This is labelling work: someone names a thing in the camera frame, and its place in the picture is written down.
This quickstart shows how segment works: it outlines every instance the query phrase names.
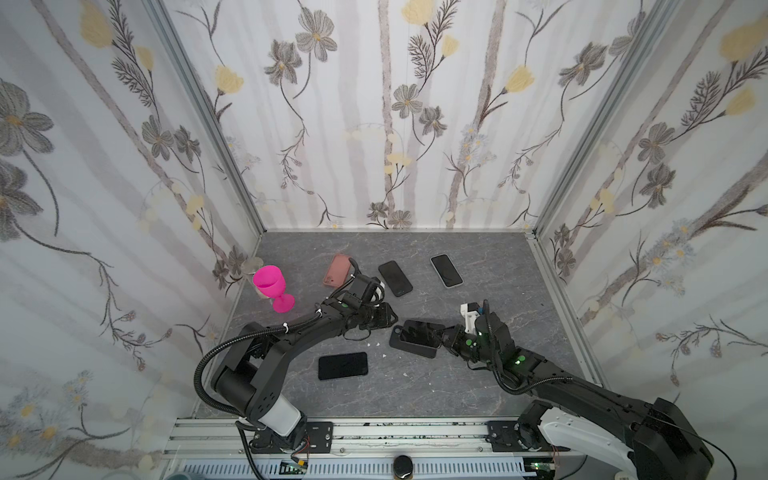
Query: gray marble tabletop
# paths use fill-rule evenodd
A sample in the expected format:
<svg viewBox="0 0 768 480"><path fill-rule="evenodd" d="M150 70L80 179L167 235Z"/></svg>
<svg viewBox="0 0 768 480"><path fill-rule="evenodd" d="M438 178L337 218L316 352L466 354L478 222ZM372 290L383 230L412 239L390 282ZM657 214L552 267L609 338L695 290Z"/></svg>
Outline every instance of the gray marble tabletop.
<svg viewBox="0 0 768 480"><path fill-rule="evenodd" d="M277 265L296 297L288 313L278 314L269 300L246 285L225 338L236 336L248 322L273 325L313 310L331 291L323 276L335 253L345 253L369 276L378 265L396 260L413 284L401 297L386 301L400 318L428 319L454 325L463 322L462 303L488 299L506 322L515 342L581 376L571 344L554 309L536 262L522 233L266 233L257 256ZM429 262L447 253L464 283L446 289ZM357 329L348 336L364 336ZM503 392L487 371L473 372L445 349L427 359L389 346L390 330L376 330L363 342L340 337L326 340L293 360L283 394L309 417L519 415L530 396ZM317 359L337 353L368 353L369 373L320 381ZM197 417L226 416L201 406Z"/></svg>

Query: wallpaper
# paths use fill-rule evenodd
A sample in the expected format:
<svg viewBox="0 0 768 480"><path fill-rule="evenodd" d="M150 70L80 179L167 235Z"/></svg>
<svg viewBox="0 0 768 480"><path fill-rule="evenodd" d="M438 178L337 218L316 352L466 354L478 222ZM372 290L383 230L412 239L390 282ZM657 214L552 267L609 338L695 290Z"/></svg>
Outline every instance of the wallpaper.
<svg viewBox="0 0 768 480"><path fill-rule="evenodd" d="M611 387L676 399L740 478L768 465L767 15L682 2L539 236Z"/></svg>
<svg viewBox="0 0 768 480"><path fill-rule="evenodd" d="M256 238L183 92L141 3L0 5L4 477L156 478L191 412Z"/></svg>
<svg viewBox="0 0 768 480"><path fill-rule="evenodd" d="M532 228L652 2L164 0L268 228Z"/></svg>

